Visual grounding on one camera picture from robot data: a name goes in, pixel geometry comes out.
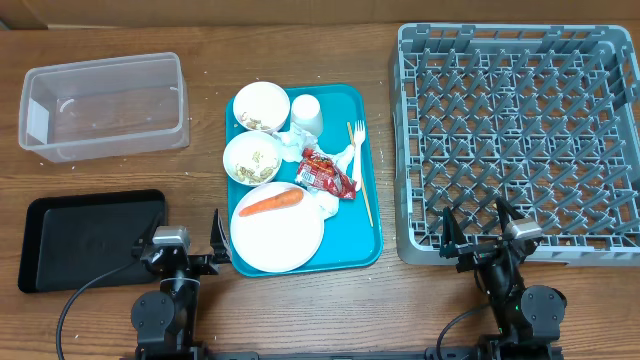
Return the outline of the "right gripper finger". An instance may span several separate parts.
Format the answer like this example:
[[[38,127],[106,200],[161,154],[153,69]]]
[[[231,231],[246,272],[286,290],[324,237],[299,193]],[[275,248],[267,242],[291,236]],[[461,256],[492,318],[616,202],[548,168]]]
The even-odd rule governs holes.
[[[461,247],[467,245],[466,238],[449,207],[443,209],[443,232],[439,256],[457,258],[462,254]]]
[[[505,232],[507,224],[511,220],[523,219],[524,216],[518,212],[505,198],[497,197],[495,199],[496,209],[498,212],[500,227]]]

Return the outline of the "orange carrot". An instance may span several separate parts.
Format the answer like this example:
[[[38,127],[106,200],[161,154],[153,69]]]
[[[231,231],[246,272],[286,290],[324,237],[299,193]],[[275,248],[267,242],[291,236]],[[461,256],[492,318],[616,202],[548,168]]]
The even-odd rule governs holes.
[[[283,193],[260,200],[239,211],[241,217],[247,217],[263,212],[291,207],[300,203],[304,198],[304,192],[298,188],[289,189]]]

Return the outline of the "white bowl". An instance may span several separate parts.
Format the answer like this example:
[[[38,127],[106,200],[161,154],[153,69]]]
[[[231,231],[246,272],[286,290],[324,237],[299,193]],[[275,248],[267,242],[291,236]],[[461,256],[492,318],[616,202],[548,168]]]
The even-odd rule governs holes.
[[[273,180],[282,164],[275,139],[264,132],[235,136],[225,147],[223,167],[235,182],[257,187]]]

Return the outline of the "red snack wrapper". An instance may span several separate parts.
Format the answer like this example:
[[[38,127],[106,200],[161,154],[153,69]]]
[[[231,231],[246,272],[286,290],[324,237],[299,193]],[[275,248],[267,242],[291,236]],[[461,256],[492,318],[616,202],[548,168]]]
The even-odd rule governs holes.
[[[302,151],[302,160],[295,182],[306,187],[326,191],[341,199],[356,198],[356,184],[327,155],[311,148]]]

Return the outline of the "pink bowl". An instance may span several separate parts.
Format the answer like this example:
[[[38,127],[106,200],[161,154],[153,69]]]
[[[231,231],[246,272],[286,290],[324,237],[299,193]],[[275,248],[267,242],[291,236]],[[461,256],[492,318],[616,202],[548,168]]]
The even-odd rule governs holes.
[[[232,103],[235,119],[249,131],[273,133],[286,123],[290,99],[279,85],[257,81],[238,91]]]

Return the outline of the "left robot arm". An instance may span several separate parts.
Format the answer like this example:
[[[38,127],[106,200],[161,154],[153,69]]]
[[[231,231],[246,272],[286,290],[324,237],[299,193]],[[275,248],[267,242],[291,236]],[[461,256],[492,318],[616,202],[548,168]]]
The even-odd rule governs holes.
[[[137,331],[137,359],[212,359],[204,342],[195,339],[200,278],[217,275],[231,261],[230,243],[215,211],[209,254],[192,254],[184,226],[162,226],[155,220],[132,247],[132,256],[152,275],[160,289],[141,295],[131,310]]]

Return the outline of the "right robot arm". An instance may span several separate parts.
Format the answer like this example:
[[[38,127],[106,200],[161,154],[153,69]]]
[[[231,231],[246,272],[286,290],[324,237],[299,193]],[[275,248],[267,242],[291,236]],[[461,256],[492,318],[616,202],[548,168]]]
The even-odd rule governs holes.
[[[533,219],[522,215],[505,199],[496,199],[502,235],[490,242],[470,244],[450,208],[443,209],[443,234],[439,255],[457,260],[456,270],[474,273],[476,285],[488,301],[450,321],[434,348],[438,359],[561,359],[560,338],[567,299],[559,290],[543,285],[527,287],[519,265],[532,255],[543,237]],[[491,309],[497,335],[482,335],[473,347],[443,348],[446,333],[460,321]]]

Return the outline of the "grey dishwasher rack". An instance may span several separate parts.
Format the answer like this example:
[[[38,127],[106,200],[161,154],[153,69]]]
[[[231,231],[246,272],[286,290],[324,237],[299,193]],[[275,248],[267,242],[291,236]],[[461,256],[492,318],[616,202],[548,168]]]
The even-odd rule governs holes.
[[[390,60],[396,250],[439,265],[442,211],[471,243],[496,200],[543,229],[541,262],[639,262],[639,66],[618,25],[408,23]]]

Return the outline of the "white round plate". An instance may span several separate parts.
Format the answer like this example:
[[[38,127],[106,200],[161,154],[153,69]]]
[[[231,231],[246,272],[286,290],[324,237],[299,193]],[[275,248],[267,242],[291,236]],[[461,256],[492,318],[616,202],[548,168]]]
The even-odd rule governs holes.
[[[240,212],[255,203],[296,189],[303,198],[295,205],[242,216]],[[320,207],[310,193],[292,183],[270,182],[245,194],[230,220],[230,240],[234,261],[257,271],[285,273],[307,263],[318,251],[325,223]]]

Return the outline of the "black plastic tray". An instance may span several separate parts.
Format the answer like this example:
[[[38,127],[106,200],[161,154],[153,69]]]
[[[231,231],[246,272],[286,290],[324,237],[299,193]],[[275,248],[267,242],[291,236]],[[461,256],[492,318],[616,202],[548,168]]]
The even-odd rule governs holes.
[[[26,212],[18,288],[77,290],[134,260],[133,245],[168,223],[155,189],[40,198]]]

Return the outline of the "crumpled white napkin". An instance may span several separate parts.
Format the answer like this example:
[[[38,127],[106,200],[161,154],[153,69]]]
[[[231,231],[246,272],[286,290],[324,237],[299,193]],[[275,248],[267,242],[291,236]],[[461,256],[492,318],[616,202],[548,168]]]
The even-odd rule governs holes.
[[[284,161],[300,162],[305,148],[311,148],[323,156],[330,158],[341,171],[346,171],[354,157],[354,146],[348,145],[342,152],[327,154],[318,145],[318,138],[312,133],[292,124],[289,131],[275,132],[272,136],[279,144],[279,151]],[[324,190],[318,190],[306,186],[311,197],[320,206],[320,212],[324,219],[335,216],[339,210],[339,198]]]

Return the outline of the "white plastic fork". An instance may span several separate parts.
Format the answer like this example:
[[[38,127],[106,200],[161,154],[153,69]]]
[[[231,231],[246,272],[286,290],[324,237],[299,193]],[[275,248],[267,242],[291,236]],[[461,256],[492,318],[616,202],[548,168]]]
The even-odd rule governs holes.
[[[354,164],[353,164],[352,178],[355,181],[355,190],[359,191],[362,187],[361,146],[366,139],[365,123],[363,120],[358,120],[355,123],[354,130],[353,130],[353,137],[354,137]]]

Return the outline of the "wooden chopstick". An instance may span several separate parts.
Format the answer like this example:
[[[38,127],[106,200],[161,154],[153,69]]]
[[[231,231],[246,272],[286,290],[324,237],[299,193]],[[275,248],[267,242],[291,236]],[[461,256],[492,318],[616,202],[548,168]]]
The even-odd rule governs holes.
[[[356,182],[356,190],[362,192],[369,223],[373,225],[373,217],[362,174],[362,145],[366,140],[365,123],[363,120],[358,120],[354,125],[348,123],[348,128],[351,130],[351,139],[354,147],[352,179]]]

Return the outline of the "clear plastic bin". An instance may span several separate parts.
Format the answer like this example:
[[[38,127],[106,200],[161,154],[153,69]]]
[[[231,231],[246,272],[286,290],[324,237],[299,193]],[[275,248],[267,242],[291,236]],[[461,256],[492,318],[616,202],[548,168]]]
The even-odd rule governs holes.
[[[188,93],[173,52],[30,69],[18,143],[53,163],[183,148]]]

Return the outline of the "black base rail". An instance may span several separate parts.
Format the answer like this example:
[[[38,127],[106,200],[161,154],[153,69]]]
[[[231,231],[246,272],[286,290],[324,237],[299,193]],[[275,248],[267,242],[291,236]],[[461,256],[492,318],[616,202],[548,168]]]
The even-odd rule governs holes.
[[[443,347],[441,356],[435,348],[423,351],[342,352],[342,353],[298,353],[258,354],[257,352],[206,352],[200,356],[205,360],[481,360],[488,359],[477,347]]]

